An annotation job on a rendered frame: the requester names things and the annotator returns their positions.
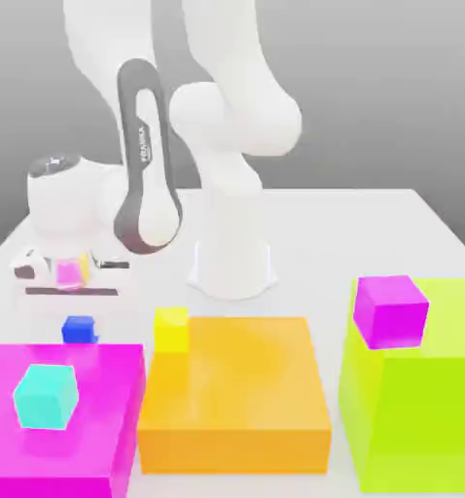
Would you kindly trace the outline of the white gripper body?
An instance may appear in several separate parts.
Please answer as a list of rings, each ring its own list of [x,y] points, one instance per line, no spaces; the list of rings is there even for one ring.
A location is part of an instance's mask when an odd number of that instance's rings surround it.
[[[27,312],[104,312],[121,311],[123,295],[116,288],[56,287],[26,285],[20,291],[20,310]]]

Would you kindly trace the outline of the small blue cube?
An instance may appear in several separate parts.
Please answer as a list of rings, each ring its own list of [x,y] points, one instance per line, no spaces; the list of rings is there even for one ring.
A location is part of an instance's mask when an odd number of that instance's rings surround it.
[[[94,326],[91,316],[68,316],[61,327],[62,340],[64,343],[98,343]]]

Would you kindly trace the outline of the small yellow cube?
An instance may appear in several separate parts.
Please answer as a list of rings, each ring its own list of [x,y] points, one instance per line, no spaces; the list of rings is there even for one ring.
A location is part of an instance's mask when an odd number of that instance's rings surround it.
[[[189,314],[186,307],[158,307],[155,310],[156,353],[186,353],[190,348]]]

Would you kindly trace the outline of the small cyan cube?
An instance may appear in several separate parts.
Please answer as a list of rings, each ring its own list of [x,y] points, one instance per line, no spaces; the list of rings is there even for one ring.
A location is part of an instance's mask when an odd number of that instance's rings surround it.
[[[73,366],[30,364],[13,393],[19,426],[64,431],[79,398]]]

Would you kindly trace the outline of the small purple cube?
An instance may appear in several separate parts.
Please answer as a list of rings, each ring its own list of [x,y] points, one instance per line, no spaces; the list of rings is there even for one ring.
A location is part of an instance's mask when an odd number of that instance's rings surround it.
[[[353,320],[371,350],[422,343],[429,301],[407,275],[357,279]]]

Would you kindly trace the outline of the large magenta box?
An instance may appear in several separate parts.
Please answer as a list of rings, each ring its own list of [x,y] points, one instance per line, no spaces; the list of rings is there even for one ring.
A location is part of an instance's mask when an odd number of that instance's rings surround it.
[[[19,425],[13,394],[32,364],[75,371],[63,430]],[[144,383],[140,344],[0,344],[0,498],[126,498]]]

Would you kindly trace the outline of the large orange box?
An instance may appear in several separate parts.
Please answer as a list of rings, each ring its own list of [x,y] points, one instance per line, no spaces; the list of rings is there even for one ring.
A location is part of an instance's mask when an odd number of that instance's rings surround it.
[[[146,475],[323,475],[332,427],[302,317],[194,317],[153,356],[137,428]]]

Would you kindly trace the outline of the large lime box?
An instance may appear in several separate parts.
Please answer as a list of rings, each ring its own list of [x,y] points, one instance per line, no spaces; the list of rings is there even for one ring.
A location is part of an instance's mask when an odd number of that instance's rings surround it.
[[[347,321],[339,407],[364,492],[465,492],[465,278],[417,278],[423,341],[371,350]]]

